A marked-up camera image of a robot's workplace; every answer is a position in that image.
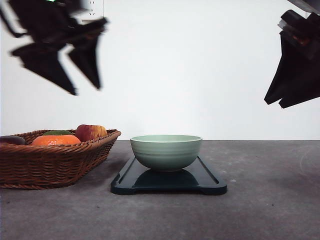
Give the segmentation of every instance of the green bowl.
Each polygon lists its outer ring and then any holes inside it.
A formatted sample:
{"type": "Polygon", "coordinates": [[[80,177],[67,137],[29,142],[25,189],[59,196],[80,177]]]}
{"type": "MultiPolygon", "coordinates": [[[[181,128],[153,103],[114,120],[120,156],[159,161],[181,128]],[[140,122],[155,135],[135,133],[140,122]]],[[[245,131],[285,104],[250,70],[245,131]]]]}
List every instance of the green bowl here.
{"type": "Polygon", "coordinates": [[[202,138],[189,135],[146,135],[130,139],[136,159],[159,172],[174,172],[192,164],[200,151],[202,138]]]}

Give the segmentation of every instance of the dark tray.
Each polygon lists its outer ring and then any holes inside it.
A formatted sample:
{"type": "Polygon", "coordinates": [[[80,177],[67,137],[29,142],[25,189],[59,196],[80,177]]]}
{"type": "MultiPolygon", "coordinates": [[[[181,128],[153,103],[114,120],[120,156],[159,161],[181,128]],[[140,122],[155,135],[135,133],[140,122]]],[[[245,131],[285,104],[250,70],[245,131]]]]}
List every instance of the dark tray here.
{"type": "Polygon", "coordinates": [[[190,166],[175,172],[153,171],[132,157],[114,178],[110,190],[119,195],[155,191],[221,195],[227,192],[227,184],[199,156],[190,166]]]}

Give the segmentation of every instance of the bowl rim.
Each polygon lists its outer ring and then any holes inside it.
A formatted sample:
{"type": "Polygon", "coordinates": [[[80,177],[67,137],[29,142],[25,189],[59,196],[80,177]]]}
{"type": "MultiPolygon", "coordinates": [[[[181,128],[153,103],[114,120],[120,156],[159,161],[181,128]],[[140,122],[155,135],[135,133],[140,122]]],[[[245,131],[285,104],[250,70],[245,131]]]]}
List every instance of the bowl rim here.
{"type": "Polygon", "coordinates": [[[141,143],[188,143],[188,142],[197,142],[203,140],[200,136],[194,136],[194,135],[185,135],[185,134],[150,134],[150,135],[140,135],[140,136],[134,136],[130,138],[130,141],[133,142],[141,142],[141,143]],[[154,136],[184,136],[184,137],[194,137],[196,139],[192,140],[182,140],[182,141],[147,141],[147,140],[137,140],[134,138],[140,138],[140,137],[154,137],[154,136]]]}

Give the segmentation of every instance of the robotic arm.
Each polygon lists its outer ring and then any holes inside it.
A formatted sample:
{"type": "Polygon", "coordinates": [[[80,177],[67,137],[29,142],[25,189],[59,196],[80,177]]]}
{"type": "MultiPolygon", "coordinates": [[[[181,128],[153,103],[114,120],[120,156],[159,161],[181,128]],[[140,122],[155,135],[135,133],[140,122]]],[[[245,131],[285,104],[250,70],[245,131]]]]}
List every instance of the robotic arm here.
{"type": "MultiPolygon", "coordinates": [[[[267,104],[280,100],[283,108],[320,97],[320,0],[288,1],[311,15],[305,19],[289,10],[281,17],[282,57],[264,100],[267,104]]],[[[74,49],[68,54],[70,59],[100,88],[96,47],[107,23],[105,18],[78,24],[72,15],[84,10],[82,0],[8,0],[8,3],[26,32],[16,33],[1,9],[8,30],[16,38],[30,35],[34,41],[12,51],[25,68],[76,95],[58,61],[58,51],[71,44],[74,49]]]]}
{"type": "Polygon", "coordinates": [[[96,47],[107,23],[105,18],[86,25],[78,24],[72,15],[84,11],[81,0],[9,0],[8,3],[26,30],[16,33],[0,9],[1,19],[9,32],[16,38],[30,35],[34,41],[11,52],[21,59],[25,68],[76,95],[58,60],[58,51],[71,44],[74,49],[68,53],[70,59],[97,89],[101,87],[96,47]]]}
{"type": "Polygon", "coordinates": [[[282,108],[320,97],[320,1],[288,1],[311,14],[305,19],[289,10],[281,16],[282,57],[264,100],[280,100],[282,108]]]}

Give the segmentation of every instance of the gray concrete surface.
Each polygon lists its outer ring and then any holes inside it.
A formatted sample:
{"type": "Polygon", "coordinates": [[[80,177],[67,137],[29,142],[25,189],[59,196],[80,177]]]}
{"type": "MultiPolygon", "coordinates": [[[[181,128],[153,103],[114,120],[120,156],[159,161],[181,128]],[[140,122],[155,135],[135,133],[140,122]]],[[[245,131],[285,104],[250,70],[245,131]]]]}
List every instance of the gray concrete surface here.
{"type": "Polygon", "coordinates": [[[1,189],[1,240],[320,239],[320,141],[204,141],[201,155],[226,194],[112,194],[128,141],[73,186],[1,189]]]}

